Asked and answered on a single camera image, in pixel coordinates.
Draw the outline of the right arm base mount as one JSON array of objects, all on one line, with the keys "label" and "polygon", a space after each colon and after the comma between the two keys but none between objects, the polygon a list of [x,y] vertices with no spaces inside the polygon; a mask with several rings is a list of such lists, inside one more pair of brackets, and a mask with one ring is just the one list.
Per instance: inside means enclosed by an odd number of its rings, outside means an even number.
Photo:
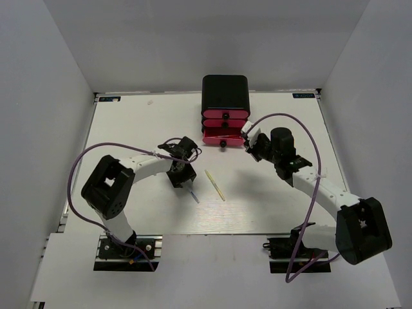
[{"label": "right arm base mount", "polygon": [[[295,247],[295,243],[291,237],[274,237],[268,238],[262,244],[263,250],[268,252],[269,266],[271,274],[286,274],[288,264]],[[316,258],[323,251],[318,248],[306,248],[300,244],[294,259],[291,273],[296,273],[300,268],[304,267],[311,260]],[[311,267],[307,268],[304,273],[330,273],[331,267],[329,255],[326,253],[321,259],[317,260]]]}]

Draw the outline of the red thin pen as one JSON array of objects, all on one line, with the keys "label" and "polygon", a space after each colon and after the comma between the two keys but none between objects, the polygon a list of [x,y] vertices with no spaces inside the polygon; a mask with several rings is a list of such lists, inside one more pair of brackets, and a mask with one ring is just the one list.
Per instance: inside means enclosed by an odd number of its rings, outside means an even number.
[{"label": "red thin pen", "polygon": [[217,135],[216,138],[225,138],[225,139],[242,139],[239,135]]}]

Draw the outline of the pink top drawer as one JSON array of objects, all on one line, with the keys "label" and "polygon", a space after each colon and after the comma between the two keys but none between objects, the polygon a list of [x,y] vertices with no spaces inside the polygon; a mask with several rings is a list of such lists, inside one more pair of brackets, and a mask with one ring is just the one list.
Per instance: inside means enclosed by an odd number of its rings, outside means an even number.
[{"label": "pink top drawer", "polygon": [[210,119],[247,119],[250,112],[244,109],[207,109],[202,117]]}]

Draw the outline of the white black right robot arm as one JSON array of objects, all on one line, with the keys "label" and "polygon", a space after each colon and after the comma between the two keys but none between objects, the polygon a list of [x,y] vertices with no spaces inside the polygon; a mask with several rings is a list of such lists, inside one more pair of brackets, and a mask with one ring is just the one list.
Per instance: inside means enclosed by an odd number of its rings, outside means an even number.
[{"label": "white black right robot arm", "polygon": [[392,247],[381,203],[346,192],[322,177],[311,162],[296,153],[291,130],[278,127],[266,136],[247,122],[241,134],[247,153],[255,161],[272,163],[280,179],[314,198],[335,220],[333,227],[309,223],[305,229],[292,229],[290,247],[295,255],[304,257],[313,249],[327,250],[357,265]]}]

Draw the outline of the blue thin pen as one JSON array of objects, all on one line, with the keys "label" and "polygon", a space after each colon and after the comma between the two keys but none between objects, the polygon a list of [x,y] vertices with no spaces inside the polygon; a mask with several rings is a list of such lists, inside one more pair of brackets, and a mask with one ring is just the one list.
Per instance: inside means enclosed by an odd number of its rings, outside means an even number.
[{"label": "blue thin pen", "polygon": [[192,196],[192,198],[194,199],[194,201],[195,201],[197,204],[199,204],[200,201],[199,201],[199,199],[197,198],[197,196],[193,193],[193,191],[190,190],[190,189],[188,189],[188,191],[189,191],[189,194],[190,194],[190,195]]}]

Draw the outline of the yellow thin pen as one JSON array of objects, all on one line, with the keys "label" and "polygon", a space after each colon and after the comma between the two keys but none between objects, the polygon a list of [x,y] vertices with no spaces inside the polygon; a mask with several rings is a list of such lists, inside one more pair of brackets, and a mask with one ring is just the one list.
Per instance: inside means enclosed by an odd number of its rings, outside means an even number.
[{"label": "yellow thin pen", "polygon": [[205,169],[205,174],[207,176],[207,178],[209,179],[209,181],[211,182],[212,186],[214,187],[214,189],[216,190],[216,192],[218,193],[219,197],[221,198],[222,201],[226,201],[221,189],[218,187],[217,183],[215,182],[214,178],[212,177],[212,175],[210,174],[210,172],[208,170]]}]

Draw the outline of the pink bottom drawer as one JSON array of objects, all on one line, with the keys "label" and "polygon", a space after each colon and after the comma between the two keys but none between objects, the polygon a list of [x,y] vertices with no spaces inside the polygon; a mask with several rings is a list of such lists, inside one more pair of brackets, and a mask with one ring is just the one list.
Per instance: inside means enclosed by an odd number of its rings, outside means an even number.
[{"label": "pink bottom drawer", "polygon": [[206,145],[216,145],[220,147],[239,147],[244,143],[244,139],[216,138],[217,135],[239,135],[240,128],[207,127],[203,130],[203,143]]}]

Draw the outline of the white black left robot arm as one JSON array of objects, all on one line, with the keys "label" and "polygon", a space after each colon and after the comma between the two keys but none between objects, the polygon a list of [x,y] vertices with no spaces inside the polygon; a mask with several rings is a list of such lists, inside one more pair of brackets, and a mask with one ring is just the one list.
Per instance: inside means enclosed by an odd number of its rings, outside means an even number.
[{"label": "white black left robot arm", "polygon": [[165,173],[174,188],[182,188],[196,178],[190,164],[200,154],[189,137],[168,140],[158,146],[159,153],[141,150],[142,156],[116,159],[102,157],[81,190],[81,196],[102,220],[108,236],[114,237],[114,249],[128,257],[136,249],[136,233],[124,208],[133,185],[150,176]]}]

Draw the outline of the pink drawer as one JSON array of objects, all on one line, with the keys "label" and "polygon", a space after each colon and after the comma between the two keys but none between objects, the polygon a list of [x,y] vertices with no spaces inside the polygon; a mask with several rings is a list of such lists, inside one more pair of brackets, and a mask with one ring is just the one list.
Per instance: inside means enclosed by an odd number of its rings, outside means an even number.
[{"label": "pink drawer", "polygon": [[207,109],[202,117],[210,119],[247,119],[250,112],[244,109]]},{"label": "pink drawer", "polygon": [[246,123],[244,119],[205,119],[202,122],[204,127],[222,127],[222,128],[242,128]]},{"label": "pink drawer", "polygon": [[239,135],[240,128],[207,127],[203,130],[203,143],[206,145],[216,145],[220,147],[239,147],[244,143],[244,139],[216,138],[217,135]]}]

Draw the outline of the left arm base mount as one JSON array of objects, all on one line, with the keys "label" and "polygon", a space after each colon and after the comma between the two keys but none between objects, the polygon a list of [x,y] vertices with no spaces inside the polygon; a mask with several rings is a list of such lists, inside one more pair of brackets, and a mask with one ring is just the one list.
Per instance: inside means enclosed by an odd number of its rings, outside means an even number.
[{"label": "left arm base mount", "polygon": [[162,236],[140,236],[135,246],[144,251],[152,268],[142,253],[133,248],[123,247],[106,235],[98,241],[93,270],[97,272],[152,272],[160,262]]}]

